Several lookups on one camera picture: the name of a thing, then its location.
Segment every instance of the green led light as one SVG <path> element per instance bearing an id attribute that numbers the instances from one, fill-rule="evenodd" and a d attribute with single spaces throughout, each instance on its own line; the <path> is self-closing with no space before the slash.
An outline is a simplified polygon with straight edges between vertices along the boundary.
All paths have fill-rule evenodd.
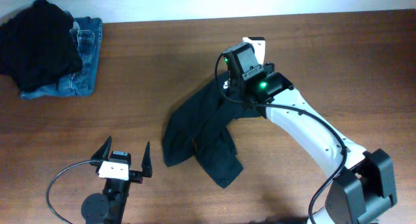
<path id="1" fill-rule="evenodd" d="M 266 88 L 266 86 L 267 86 L 267 83 L 266 82 L 261 82 L 260 83 L 260 88 Z"/>

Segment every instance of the folded clothes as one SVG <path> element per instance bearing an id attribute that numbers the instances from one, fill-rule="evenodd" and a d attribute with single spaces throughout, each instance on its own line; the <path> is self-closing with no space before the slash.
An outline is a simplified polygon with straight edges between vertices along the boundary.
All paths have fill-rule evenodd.
<path id="1" fill-rule="evenodd" d="M 83 63 L 69 30 L 73 18 L 46 0 L 36 0 L 0 27 L 0 74 L 21 91 L 56 83 Z"/>
<path id="2" fill-rule="evenodd" d="M 94 91 L 98 70 L 98 55 L 103 34 L 103 22 L 99 18 L 75 18 L 69 30 L 83 62 L 81 71 L 62 76 L 58 82 L 38 88 L 33 92 L 21 92 L 22 99 L 34 99 L 44 95 L 69 97 L 88 96 Z"/>
<path id="3" fill-rule="evenodd" d="M 218 80 L 223 84 L 227 74 L 219 75 Z M 223 92 L 239 99 L 229 89 L 223 87 Z M 254 110 L 224 100 L 216 82 L 211 81 L 171 115 L 162 139 L 164 162 L 174 166 L 195 155 L 217 185 L 226 188 L 242 171 L 227 125 L 233 119 L 259 116 Z"/>

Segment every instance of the wood grain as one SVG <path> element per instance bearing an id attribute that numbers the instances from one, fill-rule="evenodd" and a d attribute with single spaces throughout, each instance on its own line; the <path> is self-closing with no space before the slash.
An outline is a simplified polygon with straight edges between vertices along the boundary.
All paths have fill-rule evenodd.
<path id="1" fill-rule="evenodd" d="M 133 169 L 151 143 L 153 178 L 132 185 L 124 223 L 305 216 L 324 175 L 269 121 L 241 119 L 229 126 L 244 171 L 225 190 L 194 158 L 171 168 L 163 162 L 161 138 L 170 113 L 213 78 L 221 51 L 250 35 L 267 39 L 265 60 L 332 125 L 369 151 L 391 155 L 398 204 L 380 219 L 414 223 L 414 10 L 104 24 L 90 97 L 24 101 L 11 79 L 1 77 L 0 222 L 58 223 L 46 206 L 47 184 L 61 169 L 88 159 L 108 135 L 114 150 L 132 154 Z M 83 166 L 57 181 L 51 202 L 82 223 L 81 203 L 103 185 L 94 168 Z"/>

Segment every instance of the black cloth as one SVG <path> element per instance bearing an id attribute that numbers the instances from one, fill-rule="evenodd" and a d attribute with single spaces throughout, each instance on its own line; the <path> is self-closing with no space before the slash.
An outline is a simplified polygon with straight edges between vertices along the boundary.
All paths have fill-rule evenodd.
<path id="1" fill-rule="evenodd" d="M 218 80 L 223 84 L 226 73 Z M 238 99 L 229 89 L 223 92 Z M 259 116 L 254 110 L 224 100 L 213 80 L 171 115 L 162 139 L 164 162 L 174 166 L 195 155 L 208 175 L 226 188 L 242 171 L 227 125 L 233 119 Z"/>
<path id="2" fill-rule="evenodd" d="M 0 27 L 0 74 L 31 92 L 70 73 L 83 62 L 72 41 L 73 18 L 46 0 L 36 0 Z"/>

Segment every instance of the jeans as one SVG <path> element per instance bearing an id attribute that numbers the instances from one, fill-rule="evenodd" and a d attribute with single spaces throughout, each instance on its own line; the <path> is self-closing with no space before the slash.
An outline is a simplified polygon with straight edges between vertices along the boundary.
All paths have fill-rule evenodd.
<path id="1" fill-rule="evenodd" d="M 83 61 L 82 70 L 61 77 L 56 84 L 42 86 L 33 92 L 21 92 L 22 99 L 34 99 L 44 95 L 56 97 L 88 96 L 94 91 L 103 22 L 99 18 L 75 18 L 74 27 L 70 30 L 70 34 Z"/>

